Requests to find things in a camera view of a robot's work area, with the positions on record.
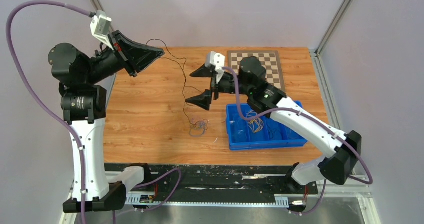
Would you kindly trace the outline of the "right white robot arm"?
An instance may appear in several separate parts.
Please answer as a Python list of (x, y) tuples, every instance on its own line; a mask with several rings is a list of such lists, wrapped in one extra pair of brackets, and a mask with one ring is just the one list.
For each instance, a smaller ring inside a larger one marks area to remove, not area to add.
[(238, 71), (224, 64), (223, 55), (208, 57), (191, 77), (210, 77), (211, 86), (202, 94), (186, 101), (209, 110), (212, 99), (220, 93), (235, 94), (236, 107), (241, 119), (255, 120), (262, 116), (281, 123), (312, 143), (322, 153), (321, 157), (307, 163), (295, 163), (285, 175), (285, 185), (291, 192), (299, 192), (305, 185), (328, 180), (344, 185), (351, 178), (355, 165), (361, 158), (361, 135), (356, 131), (346, 133), (331, 127), (297, 104), (283, 90), (266, 80), (267, 71), (256, 56), (242, 58)]

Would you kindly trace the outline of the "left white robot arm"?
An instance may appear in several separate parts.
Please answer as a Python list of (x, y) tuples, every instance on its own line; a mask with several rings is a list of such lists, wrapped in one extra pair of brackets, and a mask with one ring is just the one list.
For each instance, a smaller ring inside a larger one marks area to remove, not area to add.
[(63, 204), (66, 213), (120, 210), (129, 191), (135, 187), (147, 191), (153, 184), (145, 163), (131, 164), (108, 181), (103, 152), (108, 92), (99, 83), (120, 70), (135, 77), (165, 51), (132, 41), (120, 31), (107, 38), (110, 45), (93, 56), (70, 43), (57, 44), (48, 55), (60, 85), (61, 121), (69, 128), (73, 144), (75, 184), (71, 198)]

